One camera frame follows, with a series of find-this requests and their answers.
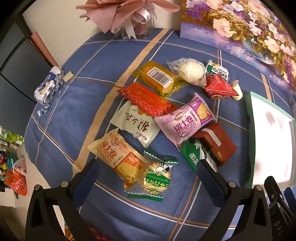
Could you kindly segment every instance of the crumpled paper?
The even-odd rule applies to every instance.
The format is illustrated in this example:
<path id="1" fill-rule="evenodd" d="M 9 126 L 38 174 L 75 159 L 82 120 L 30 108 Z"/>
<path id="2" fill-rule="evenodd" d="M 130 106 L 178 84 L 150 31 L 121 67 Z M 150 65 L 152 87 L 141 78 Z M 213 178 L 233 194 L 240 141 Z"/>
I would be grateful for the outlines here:
<path id="1" fill-rule="evenodd" d="M 147 4 L 156 4 L 166 11 L 177 12 L 180 7 L 167 0 L 87 0 L 84 5 L 77 5 L 76 9 L 86 10 L 80 18 L 92 20 L 106 33 L 111 30 L 116 33 L 122 26 L 125 26 L 128 36 L 136 38 L 133 30 L 131 15 Z"/>

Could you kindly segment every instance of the red plastic bag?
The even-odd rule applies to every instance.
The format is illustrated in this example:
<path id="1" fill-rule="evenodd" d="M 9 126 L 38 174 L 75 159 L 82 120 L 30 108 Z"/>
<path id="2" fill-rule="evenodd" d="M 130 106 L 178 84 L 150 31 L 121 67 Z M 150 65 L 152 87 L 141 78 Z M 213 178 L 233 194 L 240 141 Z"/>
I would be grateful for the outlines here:
<path id="1" fill-rule="evenodd" d="M 27 195 L 27 183 L 24 175 L 20 174 L 16 170 L 7 170 L 6 179 L 4 183 L 8 185 L 13 191 L 20 195 Z"/>

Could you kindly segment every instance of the flower painting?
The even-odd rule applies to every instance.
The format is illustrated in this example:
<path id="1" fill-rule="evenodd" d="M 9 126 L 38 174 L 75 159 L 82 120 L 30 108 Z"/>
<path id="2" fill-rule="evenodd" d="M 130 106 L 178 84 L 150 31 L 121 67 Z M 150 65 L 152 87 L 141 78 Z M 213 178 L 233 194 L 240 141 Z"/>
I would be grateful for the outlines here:
<path id="1" fill-rule="evenodd" d="M 182 0 L 181 37 L 228 52 L 272 80 L 296 90 L 296 46 L 259 0 Z"/>

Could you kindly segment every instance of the table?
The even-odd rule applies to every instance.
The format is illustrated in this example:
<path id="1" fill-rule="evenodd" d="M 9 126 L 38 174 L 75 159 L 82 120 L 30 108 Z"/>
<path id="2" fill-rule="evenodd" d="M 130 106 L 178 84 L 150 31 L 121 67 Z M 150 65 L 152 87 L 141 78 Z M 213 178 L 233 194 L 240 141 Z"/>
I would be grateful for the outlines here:
<path id="1" fill-rule="evenodd" d="M 179 31 L 158 28 L 145 40 L 122 40 L 111 33 L 98 33 L 63 65 L 65 72 L 71 71 L 74 78 L 54 97 L 49 112 L 38 118 L 36 112 L 41 106 L 37 104 L 28 124 L 26 151 L 49 185 L 55 187 L 71 180 L 94 158 L 87 146 L 115 128 L 109 121 L 126 101 L 116 91 L 135 81 L 130 76 L 133 69 L 149 60 L 166 66 L 167 60 L 182 57 L 205 64 L 212 59 L 228 69 L 230 83 L 239 80 L 244 95 L 253 91 L 292 115 L 293 100 L 259 71 L 219 49 L 180 38 Z M 190 101 L 194 92 L 204 98 L 237 146 L 219 172 L 227 181 L 243 186 L 248 162 L 248 117 L 244 98 L 214 101 L 200 87 L 190 85 L 168 100 L 180 107 Z M 130 133 L 119 133 L 143 153 L 144 147 Z M 82 218 L 113 240 L 198 240 L 219 208 L 213 205 L 196 174 L 162 132 L 148 150 L 160 158 L 174 156 L 179 160 L 164 200 L 127 199 L 121 179 L 100 161 L 100 174 L 79 210 Z M 240 212 L 241 208 L 225 239 L 232 234 Z"/>

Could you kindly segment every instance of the bouquet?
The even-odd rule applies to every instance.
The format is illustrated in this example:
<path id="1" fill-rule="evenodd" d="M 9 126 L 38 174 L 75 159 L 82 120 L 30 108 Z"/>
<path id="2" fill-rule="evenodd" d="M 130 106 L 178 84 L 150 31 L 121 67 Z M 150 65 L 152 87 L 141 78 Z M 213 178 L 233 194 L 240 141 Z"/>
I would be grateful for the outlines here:
<path id="1" fill-rule="evenodd" d="M 77 5 L 76 9 L 85 10 L 80 18 L 91 19 L 104 33 L 108 30 L 117 33 L 124 27 L 128 37 L 136 39 L 135 32 L 142 34 L 144 25 L 155 17 L 153 4 L 170 12 L 180 10 L 178 5 L 167 0 L 87 0 L 85 5 Z"/>

